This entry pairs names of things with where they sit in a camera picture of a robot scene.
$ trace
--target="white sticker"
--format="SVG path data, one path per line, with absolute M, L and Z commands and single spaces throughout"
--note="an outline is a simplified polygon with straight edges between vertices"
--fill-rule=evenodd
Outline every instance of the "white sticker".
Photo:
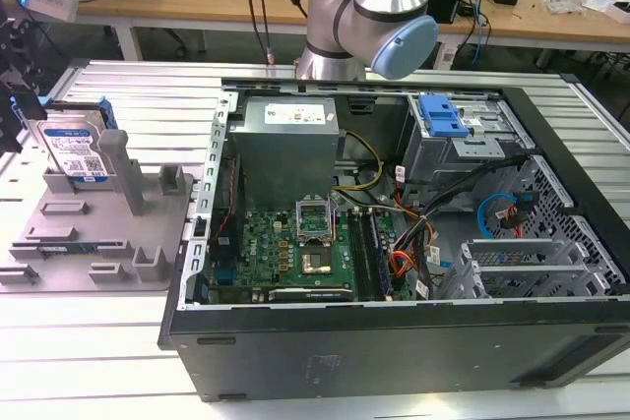
M 69 177 L 104 177 L 105 166 L 90 145 L 94 139 L 89 130 L 44 130 L 52 154 Z
M 497 219 L 502 220 L 503 218 L 506 218 L 508 216 L 508 210 L 502 210 L 502 211 L 498 211 L 497 213 L 494 214 L 494 216 L 497 217 Z
M 432 265 L 440 266 L 440 248 L 438 246 L 429 247 L 429 256 L 426 261 Z
M 271 125 L 325 125 L 324 105 L 317 103 L 270 103 L 265 107 L 265 123 Z
M 396 182 L 405 184 L 405 167 L 396 166 Z
M 49 253 L 67 253 L 68 248 L 65 246 L 40 246 L 39 251 L 47 251 Z
M 478 118 L 462 118 L 462 123 L 467 127 L 480 127 L 481 120 Z
M 420 294 L 423 299 L 429 298 L 429 288 L 422 283 L 420 279 L 415 282 L 415 291 Z

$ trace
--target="blue hard drive label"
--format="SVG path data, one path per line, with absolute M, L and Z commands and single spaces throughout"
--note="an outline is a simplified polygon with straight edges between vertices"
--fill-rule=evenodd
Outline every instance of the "blue hard drive label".
M 75 182 L 105 182 L 107 180 L 106 177 L 71 177 L 70 180 Z
M 46 129 L 43 134 L 55 160 L 68 177 L 100 178 L 107 175 L 100 154 L 93 149 L 95 139 L 90 130 Z
M 47 137 L 66 137 L 66 138 L 85 138 L 90 136 L 90 130 L 44 130 L 44 135 Z

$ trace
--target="blue box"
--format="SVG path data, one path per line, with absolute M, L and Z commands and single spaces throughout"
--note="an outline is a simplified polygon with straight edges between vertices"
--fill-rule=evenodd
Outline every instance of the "blue box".
M 421 95 L 418 104 L 431 137 L 466 138 L 469 135 L 457 107 L 446 95 Z

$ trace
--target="red wire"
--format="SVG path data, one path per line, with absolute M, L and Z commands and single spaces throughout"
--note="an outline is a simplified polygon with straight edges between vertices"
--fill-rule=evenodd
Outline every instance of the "red wire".
M 229 220 L 229 216 L 232 213 L 232 208 L 234 207 L 234 175 L 236 174 L 236 164 L 234 162 L 232 162 L 232 170 L 229 174 L 229 209 L 227 210 L 227 213 L 225 214 L 225 218 L 223 219 L 223 221 L 220 224 L 219 230 L 217 231 L 217 233 L 215 233 L 215 236 L 213 236 L 210 241 L 214 241 L 217 238 L 219 238 L 219 235 L 221 235 L 221 232 L 223 231 L 223 229 L 225 228 L 225 226 L 227 225 L 227 221 Z

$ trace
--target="motherboard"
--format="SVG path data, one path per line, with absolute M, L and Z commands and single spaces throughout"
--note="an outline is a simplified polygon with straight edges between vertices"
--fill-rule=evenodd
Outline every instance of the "motherboard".
M 211 265 L 211 290 L 250 291 L 254 303 L 390 296 L 386 253 L 397 234 L 389 212 L 333 210 L 329 220 L 319 210 L 303 208 L 299 218 L 298 210 L 248 211 L 241 253 L 233 265 Z M 317 232 L 320 237 L 304 241 L 304 234 Z

